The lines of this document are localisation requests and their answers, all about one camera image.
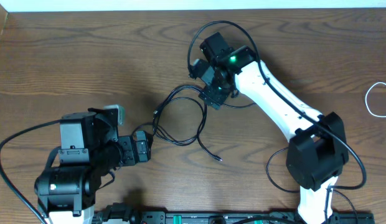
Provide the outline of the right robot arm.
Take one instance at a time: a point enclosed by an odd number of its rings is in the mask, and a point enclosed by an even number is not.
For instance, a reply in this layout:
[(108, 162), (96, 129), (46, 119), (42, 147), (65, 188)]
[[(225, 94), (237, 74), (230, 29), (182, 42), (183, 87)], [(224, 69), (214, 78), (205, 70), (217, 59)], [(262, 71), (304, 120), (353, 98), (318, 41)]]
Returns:
[(253, 100), (289, 143), (286, 166), (300, 186), (300, 218), (305, 223), (329, 221), (328, 192), (349, 160), (342, 119), (335, 113), (323, 116), (295, 97), (247, 46), (234, 49), (217, 32), (200, 49), (205, 58), (192, 66), (192, 76), (205, 83), (200, 98), (215, 109), (235, 90)]

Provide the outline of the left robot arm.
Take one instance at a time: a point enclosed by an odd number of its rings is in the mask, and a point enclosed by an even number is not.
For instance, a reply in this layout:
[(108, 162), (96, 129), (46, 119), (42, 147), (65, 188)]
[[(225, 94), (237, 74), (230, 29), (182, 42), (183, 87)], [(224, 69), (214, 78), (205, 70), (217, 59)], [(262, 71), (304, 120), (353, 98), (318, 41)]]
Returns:
[(51, 153), (35, 181), (38, 211), (47, 223), (91, 223), (101, 178), (151, 158), (146, 131), (120, 136), (123, 107), (90, 108), (60, 119), (57, 153)]

